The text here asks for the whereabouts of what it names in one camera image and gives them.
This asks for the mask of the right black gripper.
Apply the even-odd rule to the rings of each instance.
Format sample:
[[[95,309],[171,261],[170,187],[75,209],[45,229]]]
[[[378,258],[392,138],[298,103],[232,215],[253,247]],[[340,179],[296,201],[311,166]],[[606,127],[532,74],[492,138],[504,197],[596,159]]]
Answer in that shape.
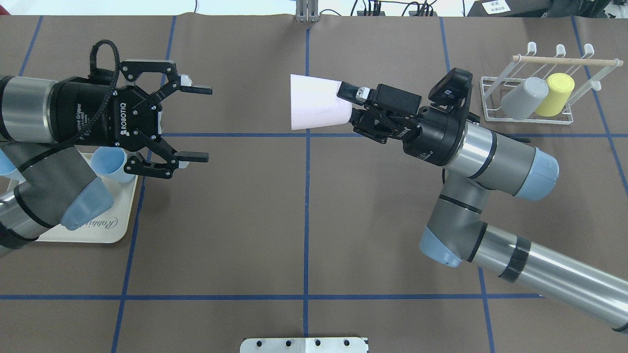
[[[465,120],[442,106],[421,106],[417,94],[385,84],[370,89],[341,82],[336,96],[359,105],[349,122],[354,132],[377,143],[397,139],[406,154],[437,167],[452,161],[459,148]]]

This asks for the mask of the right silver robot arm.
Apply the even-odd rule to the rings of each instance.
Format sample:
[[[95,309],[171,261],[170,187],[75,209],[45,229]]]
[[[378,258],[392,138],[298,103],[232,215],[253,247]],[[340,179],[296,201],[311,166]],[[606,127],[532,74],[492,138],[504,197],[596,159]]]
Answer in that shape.
[[[535,243],[497,206],[511,198],[532,203],[556,185],[556,159],[540,148],[486,128],[470,112],[470,78],[444,78],[420,95],[379,84],[341,82],[337,96],[354,105],[348,121],[360,135],[402,150],[444,170],[437,200],[422,231],[419,248],[449,267],[475,264],[502,281],[562,301],[627,334],[627,281]]]

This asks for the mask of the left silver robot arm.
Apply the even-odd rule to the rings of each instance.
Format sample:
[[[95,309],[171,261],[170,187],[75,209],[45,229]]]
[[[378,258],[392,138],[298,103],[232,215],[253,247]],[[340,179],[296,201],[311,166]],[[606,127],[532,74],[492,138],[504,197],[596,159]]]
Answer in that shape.
[[[126,60],[113,70],[90,59],[88,77],[62,81],[1,79],[1,151],[23,182],[1,197],[1,255],[33,244],[61,225],[76,230],[112,208],[103,179],[78,146],[131,152],[125,174],[170,179],[206,152],[178,151],[162,136],[161,101],[176,91],[212,94],[193,85],[171,60]]]

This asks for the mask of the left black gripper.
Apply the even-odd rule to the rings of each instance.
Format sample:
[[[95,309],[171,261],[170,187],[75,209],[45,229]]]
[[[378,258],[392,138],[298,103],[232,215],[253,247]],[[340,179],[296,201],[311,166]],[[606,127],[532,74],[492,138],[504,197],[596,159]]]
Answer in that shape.
[[[210,86],[194,85],[171,60],[126,60],[120,65],[123,87],[110,87],[113,71],[90,67],[88,78],[72,77],[52,88],[52,137],[56,143],[119,147],[132,152],[123,166],[129,174],[169,179],[189,163],[208,163],[207,152],[176,152],[161,137],[160,102],[176,90],[211,95]],[[167,82],[148,93],[132,82],[143,73],[166,74]]]

